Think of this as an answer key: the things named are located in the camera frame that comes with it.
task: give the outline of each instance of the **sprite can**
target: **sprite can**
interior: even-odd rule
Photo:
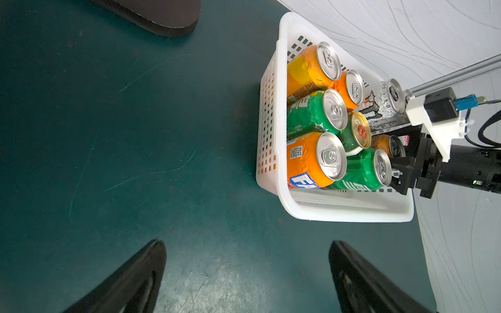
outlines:
[[[390,185],[391,164],[382,149],[368,148],[357,155],[347,157],[346,174],[326,189],[377,190]]]
[[[341,95],[334,89],[315,91],[288,108],[287,139],[311,132],[337,134],[347,123],[348,112]]]
[[[339,140],[343,143],[346,156],[359,153],[371,146],[371,130],[367,119],[362,113],[352,112],[348,114],[346,128],[339,132]]]

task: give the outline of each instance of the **barcode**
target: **barcode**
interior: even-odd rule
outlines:
[[[291,149],[291,160],[295,158],[300,158],[303,156],[303,146],[295,147]]]

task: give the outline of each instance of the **white wall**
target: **white wall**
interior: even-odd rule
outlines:
[[[501,70],[452,86],[456,96],[501,99]],[[469,138],[501,104],[472,109]],[[501,122],[485,136],[501,142]],[[464,139],[456,145],[471,146]],[[431,286],[440,313],[501,311],[501,194],[438,183],[432,199],[414,190]]]
[[[501,52],[499,0],[279,0],[412,88]]]

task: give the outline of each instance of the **pull tab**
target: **pull tab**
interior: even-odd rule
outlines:
[[[353,83],[352,86],[351,86],[351,88],[352,88],[353,97],[355,99],[358,99],[358,96],[359,96],[359,93],[358,93],[358,89],[359,89],[358,84],[357,83]]]
[[[335,103],[331,105],[332,115],[341,115],[341,110],[336,106]]]
[[[358,133],[360,134],[360,137],[367,139],[367,131],[362,125],[358,125]]]
[[[328,50],[324,50],[323,55],[324,55],[324,61],[325,61],[325,64],[326,64],[328,67],[330,67],[330,68],[331,68],[331,67],[332,67],[333,62],[332,62],[332,56],[331,56],[330,52],[329,52]]]
[[[384,162],[379,162],[379,175],[381,175],[381,180],[385,180],[386,171],[385,171]]]
[[[390,95],[393,98],[393,100],[398,101],[397,90],[395,89],[394,86],[390,86]]]
[[[324,160],[325,164],[330,165],[338,160],[338,154],[334,149],[327,149],[322,152],[322,159]]]

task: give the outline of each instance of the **silver can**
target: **silver can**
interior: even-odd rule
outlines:
[[[336,81],[341,78],[341,62],[330,44],[321,42],[317,45],[317,60],[322,72],[330,80]]]
[[[366,98],[358,111],[369,122],[371,131],[380,134],[387,129],[395,130],[399,126],[408,125],[405,114],[405,96],[396,79],[380,82],[375,90]]]
[[[405,112],[405,97],[398,81],[394,78],[379,83],[374,101],[383,117]]]
[[[391,183],[391,163],[390,158],[384,150],[377,149],[374,153],[374,171],[377,180],[383,186],[389,186]]]
[[[323,133],[317,142],[317,161],[325,176],[334,181],[346,174],[346,153],[339,138]]]

